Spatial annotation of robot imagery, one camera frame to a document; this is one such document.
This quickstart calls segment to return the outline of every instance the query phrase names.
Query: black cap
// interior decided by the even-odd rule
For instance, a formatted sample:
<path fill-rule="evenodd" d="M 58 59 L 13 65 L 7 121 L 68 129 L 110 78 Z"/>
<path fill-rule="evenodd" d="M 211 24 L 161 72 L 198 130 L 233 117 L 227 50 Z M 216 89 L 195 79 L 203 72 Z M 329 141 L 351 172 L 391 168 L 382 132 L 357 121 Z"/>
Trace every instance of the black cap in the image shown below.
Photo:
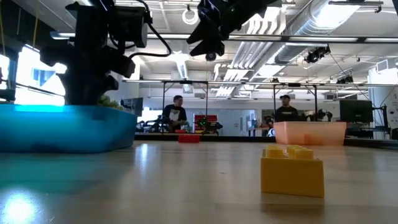
<path fill-rule="evenodd" d="M 283 95 L 283 96 L 280 96 L 280 97 L 279 97 L 279 99 L 284 99 L 284 98 L 290 99 L 290 96 L 289 96 L 289 95 Z"/>

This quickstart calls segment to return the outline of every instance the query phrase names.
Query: computer monitor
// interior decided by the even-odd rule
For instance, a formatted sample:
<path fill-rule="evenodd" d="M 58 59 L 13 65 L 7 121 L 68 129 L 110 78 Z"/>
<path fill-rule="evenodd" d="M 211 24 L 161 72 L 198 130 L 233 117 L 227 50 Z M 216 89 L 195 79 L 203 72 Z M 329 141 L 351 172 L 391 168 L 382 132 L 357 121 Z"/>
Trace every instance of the computer monitor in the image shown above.
<path fill-rule="evenodd" d="M 373 122 L 372 101 L 340 100 L 340 120 L 346 122 Z"/>

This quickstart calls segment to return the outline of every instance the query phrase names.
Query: table surface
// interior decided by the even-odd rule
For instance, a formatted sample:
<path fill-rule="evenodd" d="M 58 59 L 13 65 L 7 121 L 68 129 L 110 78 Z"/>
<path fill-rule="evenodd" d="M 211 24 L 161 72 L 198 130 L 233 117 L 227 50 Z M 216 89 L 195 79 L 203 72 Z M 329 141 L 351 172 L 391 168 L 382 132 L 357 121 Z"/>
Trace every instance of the table surface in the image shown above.
<path fill-rule="evenodd" d="M 140 135 L 162 135 L 162 133 L 136 133 Z M 217 134 L 202 134 L 202 133 L 163 133 L 166 136 L 179 136 L 179 135 L 193 135 L 193 136 L 218 136 Z"/>
<path fill-rule="evenodd" d="M 398 151 L 310 146 L 325 199 L 261 194 L 264 143 L 2 154 L 0 223 L 397 223 Z"/>

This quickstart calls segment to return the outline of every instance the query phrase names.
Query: green plant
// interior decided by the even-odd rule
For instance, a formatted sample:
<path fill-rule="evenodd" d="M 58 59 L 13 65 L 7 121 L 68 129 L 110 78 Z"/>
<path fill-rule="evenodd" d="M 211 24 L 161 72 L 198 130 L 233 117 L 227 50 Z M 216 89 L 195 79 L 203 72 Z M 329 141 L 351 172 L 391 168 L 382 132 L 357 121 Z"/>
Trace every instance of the green plant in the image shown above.
<path fill-rule="evenodd" d="M 101 106 L 106 106 L 110 108 L 114 108 L 117 110 L 123 110 L 123 107 L 119 105 L 119 103 L 116 100 L 111 100 L 109 96 L 102 95 L 101 98 L 99 99 L 98 102 L 99 105 Z"/>

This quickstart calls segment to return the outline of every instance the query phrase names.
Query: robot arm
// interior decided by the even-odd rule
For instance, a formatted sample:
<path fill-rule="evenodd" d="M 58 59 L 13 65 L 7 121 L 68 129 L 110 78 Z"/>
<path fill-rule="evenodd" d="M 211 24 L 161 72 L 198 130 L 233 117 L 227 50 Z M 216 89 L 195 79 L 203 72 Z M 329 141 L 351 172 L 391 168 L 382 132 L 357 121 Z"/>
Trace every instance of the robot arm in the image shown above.
<path fill-rule="evenodd" d="M 276 0 L 201 0 L 198 5 L 200 23 L 188 38 L 188 44 L 198 41 L 191 56 L 206 54 L 207 61 L 214 61 L 216 54 L 224 54 L 222 40 L 228 40 L 229 34 L 240 29 L 242 24 L 255 14 L 263 17 L 267 5 Z"/>

